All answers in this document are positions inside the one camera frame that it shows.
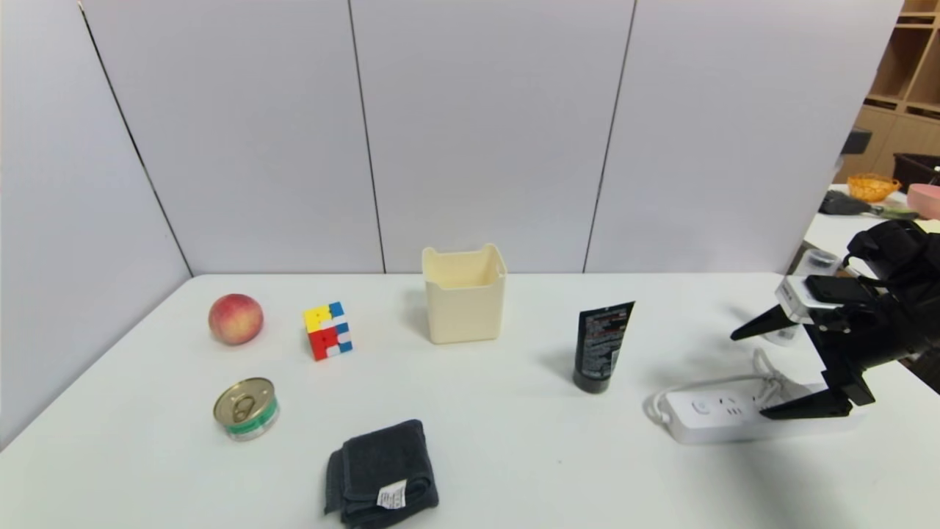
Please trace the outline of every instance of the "panel seam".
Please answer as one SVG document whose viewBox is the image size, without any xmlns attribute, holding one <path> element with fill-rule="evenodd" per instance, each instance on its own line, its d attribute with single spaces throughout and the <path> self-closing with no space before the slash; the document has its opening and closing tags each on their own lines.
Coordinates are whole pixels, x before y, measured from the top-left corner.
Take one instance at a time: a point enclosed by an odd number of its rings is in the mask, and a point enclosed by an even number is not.
<svg viewBox="0 0 940 529">
<path fill-rule="evenodd" d="M 597 209 L 601 203 L 601 189 L 603 189 L 603 177 L 607 171 L 607 156 L 610 154 L 610 139 L 614 135 L 614 121 L 617 120 L 617 106 L 620 103 L 620 89 L 623 87 L 623 72 L 627 67 L 627 50 L 630 49 L 630 38 L 634 35 L 634 21 L 636 20 L 636 4 L 640 0 L 634 0 L 634 8 L 630 12 L 630 25 L 627 27 L 627 42 L 623 46 L 623 60 L 620 62 L 620 78 L 617 81 L 617 95 L 614 96 L 614 111 L 610 116 L 610 128 L 607 130 L 607 145 L 603 150 L 603 162 L 601 163 L 601 180 L 597 183 L 597 197 L 594 199 L 594 215 L 590 219 L 590 231 L 587 232 L 587 249 L 585 250 L 585 263 L 581 268 L 581 273 L 588 272 L 588 257 L 590 256 L 590 243 L 594 237 L 594 223 L 597 221 Z"/>
<path fill-rule="evenodd" d="M 352 55 L 355 58 L 355 76 L 359 84 L 359 104 L 362 107 L 362 127 L 366 133 L 366 156 L 368 157 L 368 176 L 372 181 L 372 202 L 375 205 L 375 227 L 379 232 L 379 254 L 382 256 L 382 273 L 387 274 L 385 266 L 385 246 L 382 240 L 382 221 L 379 216 L 379 194 L 375 190 L 375 169 L 372 166 L 372 147 L 368 141 L 368 120 L 366 119 L 366 97 L 362 90 L 362 72 L 359 70 L 359 47 L 355 40 L 355 24 L 353 23 L 353 0 L 346 1 L 350 12 L 350 32 L 352 33 Z"/>
<path fill-rule="evenodd" d="M 153 198 L 157 200 L 157 206 L 160 208 L 160 213 L 164 216 L 166 227 L 169 228 L 170 235 L 173 237 L 173 242 L 176 243 L 177 250 L 180 252 L 180 257 L 182 258 L 182 262 L 184 265 L 186 265 L 186 271 L 189 272 L 189 277 L 195 277 L 193 274 L 193 268 L 189 266 L 189 261 L 186 259 L 186 254 L 182 251 L 182 246 L 180 245 L 179 238 L 176 236 L 176 231 L 173 230 L 173 224 L 170 222 L 170 217 L 166 214 L 164 204 L 160 200 L 160 195 L 157 194 L 157 188 L 153 185 L 153 180 L 150 178 L 150 173 L 147 171 L 147 166 L 144 164 L 144 158 L 140 155 L 140 149 L 137 149 L 137 142 L 133 139 L 131 127 L 127 124 L 127 118 L 124 116 L 124 109 L 121 108 L 120 102 L 118 101 L 118 95 L 115 92 L 115 87 L 111 84 L 111 76 L 108 75 L 107 69 L 104 68 L 102 53 L 98 49 L 98 43 L 95 41 L 94 34 L 91 33 L 91 24 L 88 23 L 88 17 L 85 14 L 85 6 L 82 5 L 81 0 L 78 1 L 78 9 L 82 13 L 82 19 L 85 21 L 85 29 L 88 32 L 88 37 L 91 39 L 92 47 L 95 48 L 95 55 L 98 57 L 98 64 L 101 65 L 102 72 L 104 73 L 104 80 L 107 82 L 108 88 L 111 90 L 111 97 L 114 99 L 117 112 L 120 114 L 121 122 L 124 123 L 124 130 L 127 131 L 127 136 L 131 139 L 131 145 L 133 145 L 134 153 L 137 154 L 137 161 L 140 163 L 140 168 L 144 170 L 144 176 L 147 178 L 147 183 L 150 185 L 150 191 L 153 193 Z"/>
</svg>

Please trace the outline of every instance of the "black tube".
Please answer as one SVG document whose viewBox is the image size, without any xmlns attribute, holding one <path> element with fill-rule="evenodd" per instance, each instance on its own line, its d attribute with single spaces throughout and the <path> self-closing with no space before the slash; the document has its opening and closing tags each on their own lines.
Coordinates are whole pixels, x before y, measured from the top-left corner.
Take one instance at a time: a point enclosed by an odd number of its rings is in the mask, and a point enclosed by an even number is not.
<svg viewBox="0 0 940 529">
<path fill-rule="evenodd" d="M 588 393 L 603 393 L 617 366 L 623 333 L 634 301 L 583 311 L 578 318 L 578 347 L 574 354 L 574 385 Z"/>
</svg>

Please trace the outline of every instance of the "pink container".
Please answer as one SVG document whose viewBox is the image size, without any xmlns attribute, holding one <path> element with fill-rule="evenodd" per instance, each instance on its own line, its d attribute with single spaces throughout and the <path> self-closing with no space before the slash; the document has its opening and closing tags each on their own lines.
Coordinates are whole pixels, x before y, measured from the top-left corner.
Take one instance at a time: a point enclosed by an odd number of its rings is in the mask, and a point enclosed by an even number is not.
<svg viewBox="0 0 940 529">
<path fill-rule="evenodd" d="M 907 207 L 926 218 L 940 218 L 940 185 L 911 184 L 907 189 Z"/>
</svg>

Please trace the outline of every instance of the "dark gray towel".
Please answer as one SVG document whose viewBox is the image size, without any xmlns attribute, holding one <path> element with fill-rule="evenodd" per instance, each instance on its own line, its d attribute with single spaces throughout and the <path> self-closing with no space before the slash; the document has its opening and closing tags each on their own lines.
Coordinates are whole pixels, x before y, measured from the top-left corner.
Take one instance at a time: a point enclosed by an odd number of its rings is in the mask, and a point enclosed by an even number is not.
<svg viewBox="0 0 940 529">
<path fill-rule="evenodd" d="M 377 505 L 379 489 L 404 479 L 408 480 L 404 507 Z M 437 502 L 421 421 L 413 419 L 352 438 L 330 456 L 324 512 L 339 510 L 348 527 L 382 529 Z"/>
</svg>

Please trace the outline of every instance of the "tin can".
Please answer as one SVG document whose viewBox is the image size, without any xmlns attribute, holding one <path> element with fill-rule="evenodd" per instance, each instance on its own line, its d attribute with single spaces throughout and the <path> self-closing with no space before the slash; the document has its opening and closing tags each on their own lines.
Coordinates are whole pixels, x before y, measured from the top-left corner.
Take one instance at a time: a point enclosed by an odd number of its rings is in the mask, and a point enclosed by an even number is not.
<svg viewBox="0 0 940 529">
<path fill-rule="evenodd" d="M 213 414 L 233 440 L 250 441 L 271 429 L 280 414 L 274 384 L 260 377 L 242 380 L 219 395 Z"/>
</svg>

